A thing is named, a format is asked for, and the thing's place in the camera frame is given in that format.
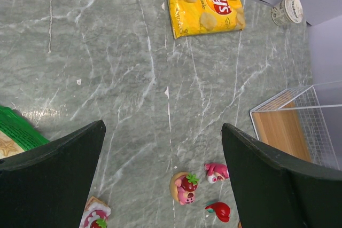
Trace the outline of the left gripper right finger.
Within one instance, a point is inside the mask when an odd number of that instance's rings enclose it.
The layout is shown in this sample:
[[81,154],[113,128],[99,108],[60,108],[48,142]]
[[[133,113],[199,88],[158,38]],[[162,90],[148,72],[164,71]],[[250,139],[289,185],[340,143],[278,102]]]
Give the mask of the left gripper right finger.
[[222,126],[242,227],[341,227],[341,171],[319,166]]

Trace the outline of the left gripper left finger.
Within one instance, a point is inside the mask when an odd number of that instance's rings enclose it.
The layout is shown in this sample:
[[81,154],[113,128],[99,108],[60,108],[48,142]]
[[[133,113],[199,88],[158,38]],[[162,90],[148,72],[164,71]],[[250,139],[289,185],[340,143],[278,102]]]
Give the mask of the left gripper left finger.
[[1,160],[1,227],[79,227],[106,133],[102,120]]

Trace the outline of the strawberry cake slice toy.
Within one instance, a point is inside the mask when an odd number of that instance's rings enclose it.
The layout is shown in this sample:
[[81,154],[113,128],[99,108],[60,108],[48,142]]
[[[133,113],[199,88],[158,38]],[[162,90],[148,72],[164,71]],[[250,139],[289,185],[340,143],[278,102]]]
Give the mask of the strawberry cake slice toy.
[[107,228],[111,208],[92,196],[86,203],[79,228]]

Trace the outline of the Chobani yogurt cup behind shelf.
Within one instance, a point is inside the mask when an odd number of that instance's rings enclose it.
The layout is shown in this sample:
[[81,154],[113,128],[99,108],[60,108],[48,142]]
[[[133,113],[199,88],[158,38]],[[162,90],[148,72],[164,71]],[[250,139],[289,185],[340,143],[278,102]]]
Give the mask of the Chobani yogurt cup behind shelf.
[[303,17],[300,0],[281,0],[271,9],[271,18],[277,26],[301,23]]

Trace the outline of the green chips bag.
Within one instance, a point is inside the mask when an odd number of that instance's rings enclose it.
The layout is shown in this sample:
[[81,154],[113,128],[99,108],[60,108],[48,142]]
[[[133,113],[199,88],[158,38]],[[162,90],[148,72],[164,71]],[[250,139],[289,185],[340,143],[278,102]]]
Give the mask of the green chips bag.
[[1,159],[8,158],[49,142],[24,117],[1,106]]

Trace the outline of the pink bear strawberry donut toy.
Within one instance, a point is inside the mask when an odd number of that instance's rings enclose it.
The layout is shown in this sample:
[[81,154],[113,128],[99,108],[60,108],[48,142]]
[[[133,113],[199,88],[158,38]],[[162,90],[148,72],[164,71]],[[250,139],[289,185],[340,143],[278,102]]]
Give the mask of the pink bear strawberry donut toy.
[[170,194],[182,206],[192,204],[195,201],[195,191],[198,184],[199,179],[196,174],[178,172],[170,180]]

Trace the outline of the yellow Lays chips bag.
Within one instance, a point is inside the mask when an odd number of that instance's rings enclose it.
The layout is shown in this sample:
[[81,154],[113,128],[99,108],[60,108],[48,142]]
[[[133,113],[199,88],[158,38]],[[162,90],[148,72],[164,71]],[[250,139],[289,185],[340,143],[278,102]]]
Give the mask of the yellow Lays chips bag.
[[245,28],[240,0],[168,0],[174,38]]

